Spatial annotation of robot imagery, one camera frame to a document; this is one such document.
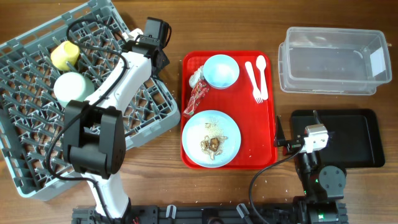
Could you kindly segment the white plastic fork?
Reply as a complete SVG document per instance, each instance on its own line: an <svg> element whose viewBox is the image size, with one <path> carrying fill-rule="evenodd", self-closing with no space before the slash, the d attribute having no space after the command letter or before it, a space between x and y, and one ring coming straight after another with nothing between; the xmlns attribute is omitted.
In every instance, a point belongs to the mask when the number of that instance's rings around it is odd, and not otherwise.
<svg viewBox="0 0 398 224"><path fill-rule="evenodd" d="M257 83L256 83L256 79L255 79L255 76L254 76L254 70L253 70L253 67L252 67L252 63L247 61L247 62L245 62L244 65L245 65L245 69L246 69L246 71L248 73L250 82L252 84L252 95L253 95L256 103L262 103L263 99L261 97L261 92L260 92L260 90L257 87Z"/></svg>

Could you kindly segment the light blue small bowl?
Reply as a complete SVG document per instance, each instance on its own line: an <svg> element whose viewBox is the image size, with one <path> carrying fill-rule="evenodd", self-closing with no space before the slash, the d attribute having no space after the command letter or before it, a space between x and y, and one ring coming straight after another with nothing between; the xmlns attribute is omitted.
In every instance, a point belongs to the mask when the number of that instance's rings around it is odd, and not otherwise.
<svg viewBox="0 0 398 224"><path fill-rule="evenodd" d="M229 88L239 78L239 65L228 55L211 56L203 66L203 76L211 87L218 90Z"/></svg>

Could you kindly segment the white plastic spoon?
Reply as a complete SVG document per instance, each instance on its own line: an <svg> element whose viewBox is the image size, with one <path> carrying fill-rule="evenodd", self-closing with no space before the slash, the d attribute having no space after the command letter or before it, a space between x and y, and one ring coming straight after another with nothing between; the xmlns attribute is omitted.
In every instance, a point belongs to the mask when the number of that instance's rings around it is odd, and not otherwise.
<svg viewBox="0 0 398 224"><path fill-rule="evenodd" d="M267 91L267 83L266 83L266 76L265 76L265 71L267 67L266 59L263 55L259 55L256 59L256 67L260 72L260 77L261 77L261 98L263 100L267 100L269 95Z"/></svg>

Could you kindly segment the yellow plastic cup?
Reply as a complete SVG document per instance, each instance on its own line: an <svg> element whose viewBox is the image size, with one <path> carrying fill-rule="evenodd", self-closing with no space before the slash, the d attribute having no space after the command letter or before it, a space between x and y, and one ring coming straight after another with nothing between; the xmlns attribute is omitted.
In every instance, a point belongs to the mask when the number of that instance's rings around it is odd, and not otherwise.
<svg viewBox="0 0 398 224"><path fill-rule="evenodd" d="M70 41L64 41L50 54L50 59L57 69L69 71L70 67L67 62L74 66L79 55L80 49L77 45Z"/></svg>

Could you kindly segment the mint green bowl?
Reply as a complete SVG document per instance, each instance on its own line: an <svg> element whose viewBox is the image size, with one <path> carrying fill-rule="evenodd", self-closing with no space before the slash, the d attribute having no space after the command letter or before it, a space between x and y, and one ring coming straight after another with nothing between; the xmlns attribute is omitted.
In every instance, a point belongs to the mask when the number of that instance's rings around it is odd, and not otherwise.
<svg viewBox="0 0 398 224"><path fill-rule="evenodd" d="M60 105L66 107L71 100L84 101L94 93L95 88L87 77L80 73L67 72L57 78L53 91Z"/></svg>

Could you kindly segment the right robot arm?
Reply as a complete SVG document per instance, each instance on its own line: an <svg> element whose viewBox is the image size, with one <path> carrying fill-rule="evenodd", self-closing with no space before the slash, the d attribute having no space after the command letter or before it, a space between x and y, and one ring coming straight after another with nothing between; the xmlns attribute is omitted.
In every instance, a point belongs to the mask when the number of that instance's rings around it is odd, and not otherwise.
<svg viewBox="0 0 398 224"><path fill-rule="evenodd" d="M348 223L346 205L339 202L344 198L346 171L321 164L318 153L326 148L329 133L316 111L313 116L317 123L291 140L286 140L280 119L276 119L274 145L294 158L305 194L294 198L295 223Z"/></svg>

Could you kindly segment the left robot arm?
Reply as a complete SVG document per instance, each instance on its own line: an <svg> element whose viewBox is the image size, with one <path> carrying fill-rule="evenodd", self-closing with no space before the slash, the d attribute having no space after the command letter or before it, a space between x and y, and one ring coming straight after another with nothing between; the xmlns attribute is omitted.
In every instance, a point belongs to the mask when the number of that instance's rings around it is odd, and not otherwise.
<svg viewBox="0 0 398 224"><path fill-rule="evenodd" d="M126 154L123 114L140 86L169 64L163 51L168 42L153 34L128 41L106 81L84 101L71 100L65 108L64 159L92 185L96 213L91 220L132 220L119 174Z"/></svg>

